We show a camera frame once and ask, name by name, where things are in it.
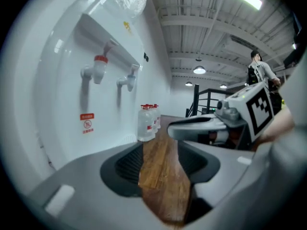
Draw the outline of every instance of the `staircase railing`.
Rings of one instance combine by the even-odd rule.
[[[190,108],[186,109],[186,117],[196,116],[197,112],[200,112],[201,114],[208,114],[210,112],[210,108],[216,108],[216,106],[210,106],[210,103],[211,103],[211,101],[219,101],[219,100],[218,99],[212,99],[211,93],[225,94],[226,97],[234,94],[233,92],[227,92],[227,91],[215,90],[215,89],[206,89],[206,90],[199,92],[199,87],[200,86],[198,84],[195,84],[193,103],[192,103]],[[203,94],[206,94],[206,93],[208,94],[207,98],[200,99],[200,96],[203,95]],[[207,100],[207,105],[199,105],[198,104],[199,101],[204,101],[204,100]],[[206,113],[198,110],[199,106],[206,107]]]

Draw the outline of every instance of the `yellow sticker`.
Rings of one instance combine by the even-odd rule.
[[[125,28],[127,29],[127,31],[129,32],[130,35],[132,35],[132,31],[131,31],[131,28],[130,28],[130,25],[128,22],[124,21],[124,26]]]

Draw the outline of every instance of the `wooden floor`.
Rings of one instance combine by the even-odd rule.
[[[178,161],[177,141],[166,131],[167,125],[176,120],[178,118],[162,116],[156,138],[144,142],[144,164],[139,179],[145,204],[173,229],[183,226],[190,188]]]

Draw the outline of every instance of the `man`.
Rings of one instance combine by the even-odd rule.
[[[248,84],[254,84],[257,82],[265,83],[265,90],[270,96],[274,115],[277,114],[281,108],[281,97],[277,92],[270,92],[268,80],[271,80],[274,86],[279,87],[281,85],[280,79],[272,72],[270,66],[263,62],[261,56],[257,50],[253,50],[250,53],[252,59],[251,64],[248,66]]]

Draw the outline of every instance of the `black pants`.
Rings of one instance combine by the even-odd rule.
[[[282,109],[282,97],[279,93],[270,93],[270,99],[273,106],[274,115],[278,114]]]

